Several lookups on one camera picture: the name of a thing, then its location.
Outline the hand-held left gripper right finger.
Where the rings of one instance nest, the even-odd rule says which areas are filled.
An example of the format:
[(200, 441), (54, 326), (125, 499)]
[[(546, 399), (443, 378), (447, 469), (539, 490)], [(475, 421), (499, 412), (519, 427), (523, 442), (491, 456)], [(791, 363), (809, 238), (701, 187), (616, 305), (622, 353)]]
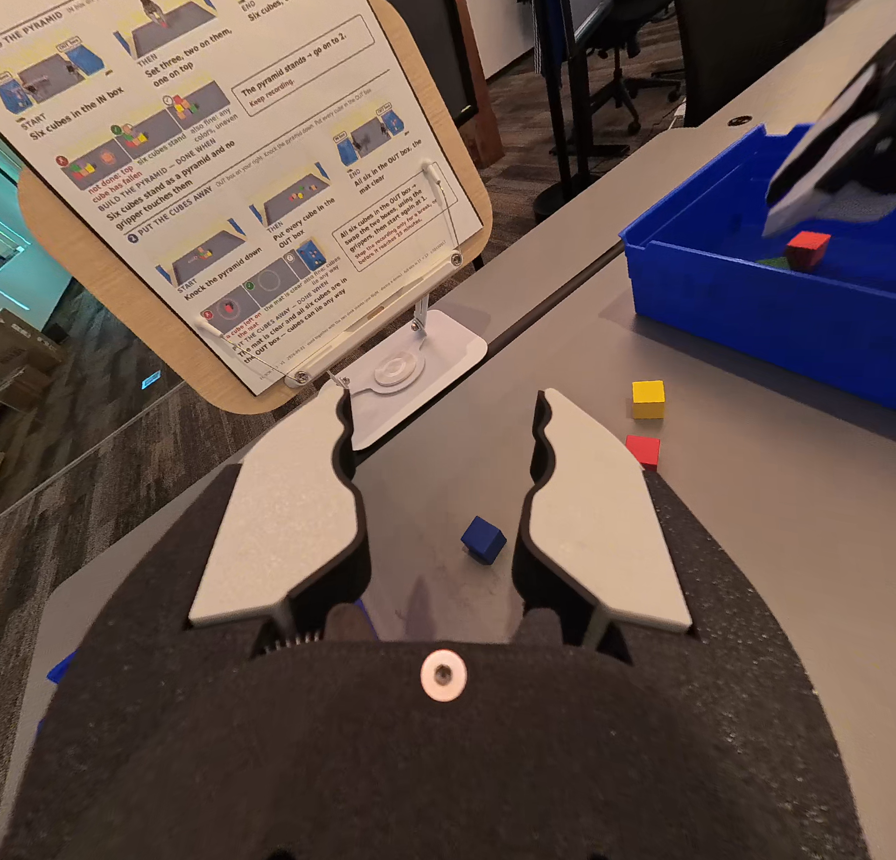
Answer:
[(562, 645), (614, 645), (623, 625), (676, 635), (693, 618), (644, 470), (609, 429), (560, 391), (539, 391), (532, 485), (511, 581), (524, 619), (552, 614)]

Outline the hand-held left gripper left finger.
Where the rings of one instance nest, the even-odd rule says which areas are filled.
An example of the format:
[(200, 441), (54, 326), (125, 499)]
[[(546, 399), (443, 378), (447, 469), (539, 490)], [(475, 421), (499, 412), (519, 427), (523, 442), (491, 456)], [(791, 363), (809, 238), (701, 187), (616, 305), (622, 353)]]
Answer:
[(194, 627), (267, 620), (281, 635), (323, 631), (371, 577), (353, 484), (347, 390), (321, 390), (242, 460), (189, 611)]

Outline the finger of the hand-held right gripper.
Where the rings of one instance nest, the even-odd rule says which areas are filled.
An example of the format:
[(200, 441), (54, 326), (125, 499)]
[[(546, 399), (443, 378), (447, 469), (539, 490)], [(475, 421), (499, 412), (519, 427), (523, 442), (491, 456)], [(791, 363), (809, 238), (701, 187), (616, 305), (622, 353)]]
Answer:
[(766, 193), (764, 238), (814, 220), (812, 214), (821, 200), (812, 187), (815, 180), (825, 175), (832, 181), (850, 179), (852, 149), (877, 119), (876, 115), (868, 115), (855, 120), (854, 104), (870, 79), (861, 75), (868, 65), (829, 105), (772, 177)]
[(815, 180), (812, 187), (821, 196), (813, 219), (868, 224), (890, 216), (895, 210), (894, 174), (834, 181), (825, 175)]

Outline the orange cube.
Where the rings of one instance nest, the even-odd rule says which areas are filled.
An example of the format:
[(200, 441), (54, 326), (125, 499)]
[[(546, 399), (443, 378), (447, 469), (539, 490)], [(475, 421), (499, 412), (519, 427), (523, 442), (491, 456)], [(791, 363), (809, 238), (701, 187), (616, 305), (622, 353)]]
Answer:
[(785, 247), (790, 271), (811, 274), (822, 263), (832, 236), (821, 232), (801, 231)]

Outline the blue cube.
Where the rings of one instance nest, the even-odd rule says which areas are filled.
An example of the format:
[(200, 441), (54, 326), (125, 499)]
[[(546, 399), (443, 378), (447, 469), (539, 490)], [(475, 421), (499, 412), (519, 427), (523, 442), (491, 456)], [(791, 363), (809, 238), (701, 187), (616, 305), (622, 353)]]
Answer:
[(461, 541), (467, 552), (483, 565), (494, 564), (507, 545), (503, 531), (480, 516), (474, 517), (470, 522)]

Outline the blue plastic bin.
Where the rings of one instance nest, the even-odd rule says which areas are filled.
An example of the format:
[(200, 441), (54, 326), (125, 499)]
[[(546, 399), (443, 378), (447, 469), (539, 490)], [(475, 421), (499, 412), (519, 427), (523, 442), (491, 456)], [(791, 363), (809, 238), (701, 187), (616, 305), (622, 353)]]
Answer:
[[(356, 608), (359, 609), (361, 617), (364, 621), (364, 628), (363, 628), (362, 636), (365, 638), (370, 637), (374, 641), (379, 641), (379, 636), (377, 635), (377, 633), (375, 631), (375, 627), (374, 627), (374, 624), (369, 616), (369, 613), (367, 613), (367, 610), (364, 607), (363, 601), (361, 599), (358, 599), (354, 603), (354, 605), (356, 606)], [(49, 672), (47, 673), (47, 679), (52, 684), (58, 685), (61, 682), (65, 672), (67, 671), (67, 669), (69, 668), (69, 665), (71, 664), (73, 658), (75, 657), (76, 652), (77, 652), (77, 649), (73, 650), (71, 653), (69, 653), (66, 657), (64, 657), (62, 660), (60, 660), (56, 665), (54, 665), (49, 670)]]
[[(763, 238), (772, 173), (808, 130), (756, 126), (625, 227), (635, 311), (893, 408), (894, 215)], [(815, 272), (755, 263), (804, 230), (832, 236)]]

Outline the black office chair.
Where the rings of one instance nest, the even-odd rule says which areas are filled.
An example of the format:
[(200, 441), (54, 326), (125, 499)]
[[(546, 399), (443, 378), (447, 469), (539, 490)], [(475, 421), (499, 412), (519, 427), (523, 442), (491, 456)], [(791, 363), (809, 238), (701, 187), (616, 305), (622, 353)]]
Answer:
[(697, 127), (819, 32), (828, 0), (674, 0)]

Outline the black round stand base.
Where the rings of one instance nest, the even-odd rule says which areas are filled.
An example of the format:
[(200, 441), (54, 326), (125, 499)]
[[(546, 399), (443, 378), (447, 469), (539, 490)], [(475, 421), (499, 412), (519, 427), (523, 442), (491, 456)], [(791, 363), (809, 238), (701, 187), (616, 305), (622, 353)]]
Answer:
[(581, 190), (580, 180), (573, 178), (568, 184), (558, 181), (547, 187), (532, 204), (533, 217), (537, 225), (562, 209)]

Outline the black metal pole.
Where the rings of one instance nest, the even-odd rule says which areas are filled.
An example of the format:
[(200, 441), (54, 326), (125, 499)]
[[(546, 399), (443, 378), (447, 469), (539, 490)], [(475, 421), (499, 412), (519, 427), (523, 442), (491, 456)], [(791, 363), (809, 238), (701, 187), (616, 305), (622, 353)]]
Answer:
[(564, 64), (568, 60), (562, 0), (543, 0), (542, 12), (544, 15), (542, 37), (545, 40), (542, 65), (554, 133), (554, 150), (559, 181), (568, 184), (573, 178), (578, 179), (578, 172), (572, 170), (570, 162), (571, 156), (577, 153), (577, 136), (575, 125), (567, 128), (562, 97)]

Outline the grey display panel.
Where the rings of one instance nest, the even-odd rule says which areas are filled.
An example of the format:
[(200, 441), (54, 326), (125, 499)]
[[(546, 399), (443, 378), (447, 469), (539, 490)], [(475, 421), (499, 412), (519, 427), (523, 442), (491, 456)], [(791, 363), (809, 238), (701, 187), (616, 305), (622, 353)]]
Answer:
[(559, 68), (570, 55), (588, 48), (609, 18), (613, 0), (517, 0), (532, 7), (534, 66), (546, 76), (546, 59)]

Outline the cardboard box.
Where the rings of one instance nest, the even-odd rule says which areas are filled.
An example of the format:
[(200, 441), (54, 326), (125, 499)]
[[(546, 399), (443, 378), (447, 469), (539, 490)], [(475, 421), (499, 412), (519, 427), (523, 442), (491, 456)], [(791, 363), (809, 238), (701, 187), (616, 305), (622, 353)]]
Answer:
[(39, 406), (52, 376), (68, 360), (64, 347), (1, 310), (1, 405), (20, 412)]

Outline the wooden pillar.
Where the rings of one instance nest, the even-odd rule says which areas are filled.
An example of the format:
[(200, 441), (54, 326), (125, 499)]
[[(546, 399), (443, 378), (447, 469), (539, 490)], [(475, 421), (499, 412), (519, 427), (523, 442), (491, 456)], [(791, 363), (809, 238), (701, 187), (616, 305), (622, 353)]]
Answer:
[(467, 0), (455, 0), (464, 47), (466, 51), (472, 85), (475, 92), (477, 112), (464, 126), (459, 128), (468, 152), (479, 170), (487, 169), (504, 156), (497, 117), (491, 104), (491, 97), (479, 55)]

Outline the wooden instruction board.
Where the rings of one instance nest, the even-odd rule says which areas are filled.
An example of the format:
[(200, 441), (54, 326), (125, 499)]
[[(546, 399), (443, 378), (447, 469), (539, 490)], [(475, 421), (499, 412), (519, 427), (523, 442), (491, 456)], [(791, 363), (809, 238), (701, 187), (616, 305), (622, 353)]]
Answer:
[(2, 0), (2, 141), (44, 250), (214, 406), (297, 394), (463, 265), (491, 203), (386, 0)]

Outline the black panel stand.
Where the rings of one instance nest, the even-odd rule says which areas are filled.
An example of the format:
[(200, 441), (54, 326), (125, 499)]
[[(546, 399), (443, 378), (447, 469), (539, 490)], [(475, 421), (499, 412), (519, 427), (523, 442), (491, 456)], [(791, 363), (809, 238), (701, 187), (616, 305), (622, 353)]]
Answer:
[(457, 127), (477, 113), (456, 0), (386, 0), (404, 19)]

